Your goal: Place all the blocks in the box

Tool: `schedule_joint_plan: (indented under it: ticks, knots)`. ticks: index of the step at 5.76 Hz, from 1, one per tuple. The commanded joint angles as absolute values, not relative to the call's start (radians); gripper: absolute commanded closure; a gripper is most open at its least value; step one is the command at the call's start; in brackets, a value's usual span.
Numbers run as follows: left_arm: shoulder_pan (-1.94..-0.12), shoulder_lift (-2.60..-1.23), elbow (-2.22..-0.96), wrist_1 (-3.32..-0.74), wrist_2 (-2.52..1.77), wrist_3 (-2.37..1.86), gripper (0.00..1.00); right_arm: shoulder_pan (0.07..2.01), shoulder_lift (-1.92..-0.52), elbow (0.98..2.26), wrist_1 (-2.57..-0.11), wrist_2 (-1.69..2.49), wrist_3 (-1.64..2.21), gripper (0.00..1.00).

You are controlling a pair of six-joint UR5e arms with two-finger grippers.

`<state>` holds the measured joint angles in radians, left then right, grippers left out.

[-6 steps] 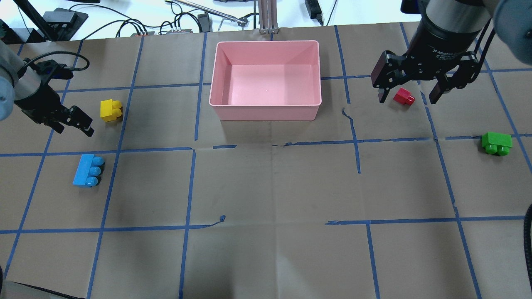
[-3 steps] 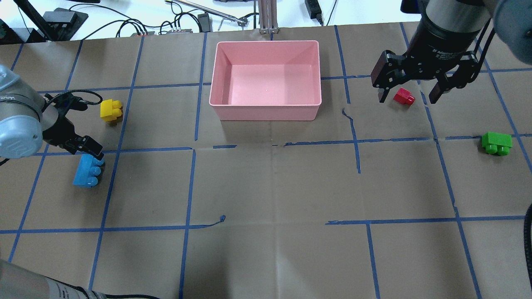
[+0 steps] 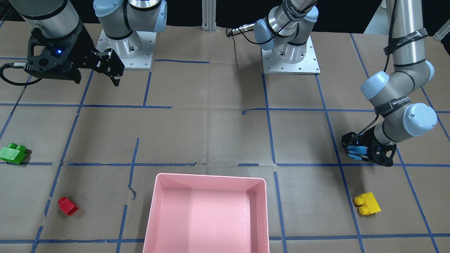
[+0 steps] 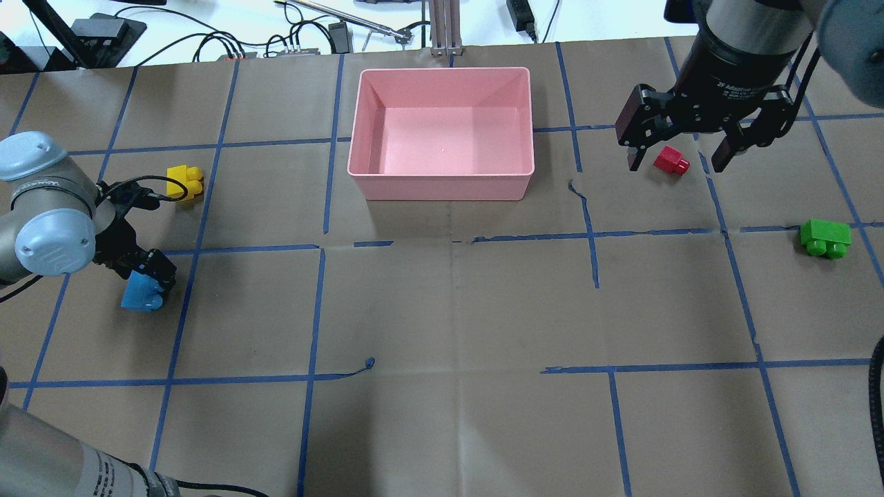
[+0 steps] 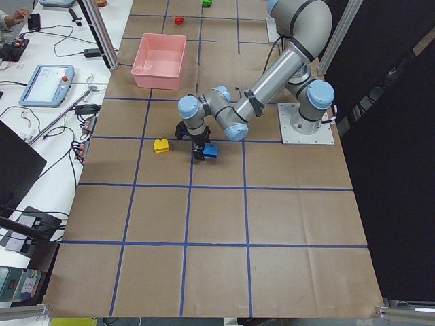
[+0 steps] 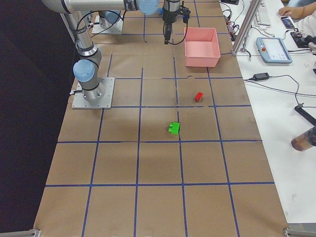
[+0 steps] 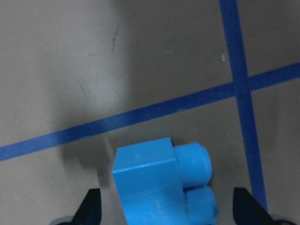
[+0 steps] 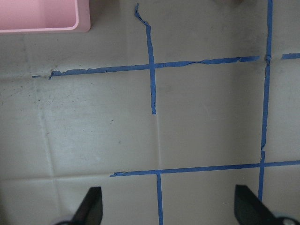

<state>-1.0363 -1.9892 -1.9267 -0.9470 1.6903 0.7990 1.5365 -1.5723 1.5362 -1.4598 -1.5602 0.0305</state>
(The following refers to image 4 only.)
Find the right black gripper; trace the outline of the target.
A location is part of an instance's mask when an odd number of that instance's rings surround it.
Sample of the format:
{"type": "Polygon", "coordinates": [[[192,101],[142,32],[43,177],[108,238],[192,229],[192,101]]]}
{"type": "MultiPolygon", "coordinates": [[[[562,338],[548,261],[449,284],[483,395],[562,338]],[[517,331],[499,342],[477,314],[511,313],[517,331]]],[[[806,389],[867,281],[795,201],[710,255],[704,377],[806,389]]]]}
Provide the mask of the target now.
{"type": "Polygon", "coordinates": [[[632,89],[616,119],[616,138],[637,172],[651,146],[683,133],[725,137],[713,152],[713,172],[722,173],[736,155],[771,145],[795,123],[800,104],[777,83],[791,53],[761,55],[736,50],[710,31],[695,38],[673,94],[648,84],[632,89]],[[752,114],[752,123],[741,124],[752,114]]]}

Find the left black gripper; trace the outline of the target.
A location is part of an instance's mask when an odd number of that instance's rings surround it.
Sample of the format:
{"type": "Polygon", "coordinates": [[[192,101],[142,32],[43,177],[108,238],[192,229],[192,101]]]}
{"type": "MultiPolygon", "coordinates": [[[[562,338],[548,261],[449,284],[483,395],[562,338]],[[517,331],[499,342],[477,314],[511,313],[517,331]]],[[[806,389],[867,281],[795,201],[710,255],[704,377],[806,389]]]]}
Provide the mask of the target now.
{"type": "Polygon", "coordinates": [[[97,235],[93,263],[114,273],[139,273],[151,277],[163,291],[170,291],[177,280],[177,265],[157,248],[143,251],[137,245],[135,229],[120,216],[97,235]]]}

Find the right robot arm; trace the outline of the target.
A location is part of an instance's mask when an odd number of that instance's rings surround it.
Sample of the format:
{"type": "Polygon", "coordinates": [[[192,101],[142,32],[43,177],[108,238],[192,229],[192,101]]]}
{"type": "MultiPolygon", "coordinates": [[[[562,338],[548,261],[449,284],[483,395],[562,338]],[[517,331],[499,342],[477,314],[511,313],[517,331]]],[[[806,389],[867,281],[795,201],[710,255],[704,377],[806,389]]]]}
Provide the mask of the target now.
{"type": "Polygon", "coordinates": [[[855,98],[882,107],[881,1],[669,1],[665,19],[698,33],[673,87],[636,85],[617,117],[632,172],[682,133],[724,133],[717,173],[769,146],[791,129],[821,59],[855,98]]]}

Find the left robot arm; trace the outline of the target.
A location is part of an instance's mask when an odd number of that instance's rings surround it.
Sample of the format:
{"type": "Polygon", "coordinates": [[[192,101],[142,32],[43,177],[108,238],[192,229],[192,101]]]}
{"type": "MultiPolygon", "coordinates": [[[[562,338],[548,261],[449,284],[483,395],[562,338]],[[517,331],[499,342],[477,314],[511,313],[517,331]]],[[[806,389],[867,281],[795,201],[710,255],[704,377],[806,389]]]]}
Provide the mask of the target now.
{"type": "MultiPolygon", "coordinates": [[[[89,179],[50,135],[15,133],[2,141],[2,180],[10,208],[2,216],[2,287],[18,291],[41,277],[105,266],[127,287],[124,302],[154,311],[175,286],[177,268],[157,249],[137,244],[126,221],[133,208],[157,210],[166,199],[139,178],[89,179]]],[[[10,403],[2,374],[3,496],[177,496],[180,485],[108,455],[10,403]]]]}

